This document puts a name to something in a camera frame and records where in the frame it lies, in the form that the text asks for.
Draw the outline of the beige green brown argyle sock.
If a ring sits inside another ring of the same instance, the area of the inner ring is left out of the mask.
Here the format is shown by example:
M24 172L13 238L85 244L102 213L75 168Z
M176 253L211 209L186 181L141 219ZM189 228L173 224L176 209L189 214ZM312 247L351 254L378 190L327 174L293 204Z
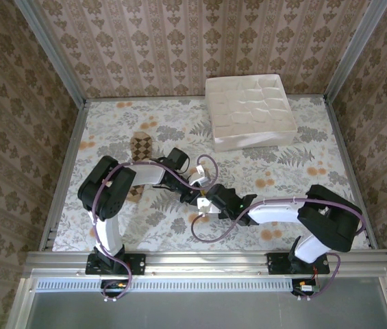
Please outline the beige green brown argyle sock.
M145 132L134 132L130 141L132 161L146 160L152 155L152 138ZM145 186L138 185L131 187L127 195L127 201L137 204L142 198Z

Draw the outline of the aluminium extrusion beam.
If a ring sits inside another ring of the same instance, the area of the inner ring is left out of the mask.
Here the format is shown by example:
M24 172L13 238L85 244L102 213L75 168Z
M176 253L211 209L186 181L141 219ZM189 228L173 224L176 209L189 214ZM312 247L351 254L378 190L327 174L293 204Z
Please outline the aluminium extrusion beam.
M146 252L141 278L265 278L266 252ZM24 278L83 278L86 252L30 252ZM387 276L387 250L355 249L340 255L337 277Z

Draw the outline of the white fabric divided organizer box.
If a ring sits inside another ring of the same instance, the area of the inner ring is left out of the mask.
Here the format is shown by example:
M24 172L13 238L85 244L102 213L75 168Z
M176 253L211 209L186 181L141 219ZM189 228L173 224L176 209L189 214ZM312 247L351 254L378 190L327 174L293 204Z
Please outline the white fabric divided organizer box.
M214 150L287 146L297 124L278 74L214 77L205 82Z

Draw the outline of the grey metal sheet panel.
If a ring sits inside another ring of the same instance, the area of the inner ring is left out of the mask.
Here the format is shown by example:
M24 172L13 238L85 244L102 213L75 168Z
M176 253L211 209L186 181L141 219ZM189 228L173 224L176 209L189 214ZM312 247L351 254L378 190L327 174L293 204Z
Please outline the grey metal sheet panel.
M39 293L26 329L387 329L373 299L326 295L299 301L283 293Z

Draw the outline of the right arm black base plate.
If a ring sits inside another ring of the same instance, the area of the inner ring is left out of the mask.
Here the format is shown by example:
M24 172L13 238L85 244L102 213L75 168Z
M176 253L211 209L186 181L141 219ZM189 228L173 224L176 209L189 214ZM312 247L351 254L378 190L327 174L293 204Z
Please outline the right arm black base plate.
M271 275L313 275L329 274L326 255L318 257L313 263L306 263L289 253L273 252L266 255L268 272Z

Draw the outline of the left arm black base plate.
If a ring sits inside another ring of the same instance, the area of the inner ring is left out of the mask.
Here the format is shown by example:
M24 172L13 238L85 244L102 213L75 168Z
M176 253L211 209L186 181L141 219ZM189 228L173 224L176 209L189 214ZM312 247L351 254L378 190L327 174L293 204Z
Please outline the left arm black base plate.
M127 265L132 275L143 275L145 273L145 254L125 254L123 257L123 262ZM107 258L105 255L92 253L88 255L85 274L126 276L128 271L123 265L110 258Z

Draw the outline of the aluminium table side rail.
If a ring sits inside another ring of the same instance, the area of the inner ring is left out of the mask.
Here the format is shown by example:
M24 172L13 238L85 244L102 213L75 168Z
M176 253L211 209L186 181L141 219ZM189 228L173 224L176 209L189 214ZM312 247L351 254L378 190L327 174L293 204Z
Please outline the aluminium table side rail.
M86 126L90 102L85 101L77 113L77 118L70 137L68 148L62 164L59 180L56 185L45 228L38 248L39 252L51 251L55 240L58 225L61 220L62 210L66 200L68 187L71 181L75 159L82 140L82 134Z
M350 159L348 151L347 151L347 146L346 146L344 138L342 136L342 132L340 130L340 126L339 126L338 120L336 118L332 103L328 99L327 96L323 96L323 99L324 99L324 103L326 106L327 114L329 116L329 120L330 120L331 125L332 125L333 133L335 135L336 142L337 142L337 145L338 145L338 148L340 151L340 155L341 155L343 164L345 166L345 172L346 172L347 177L349 179L349 184L351 187L352 195L354 197L354 200L356 201L356 204L362 210L364 222L366 225L365 231L366 231L366 236L369 240L369 245L373 249L378 249L379 245L377 243L377 239L376 239L374 231L372 229L371 220L369 219L369 214L367 212L362 194L360 192L360 187L358 185L358 181L357 181L357 178L355 176L355 172L353 170L351 159Z

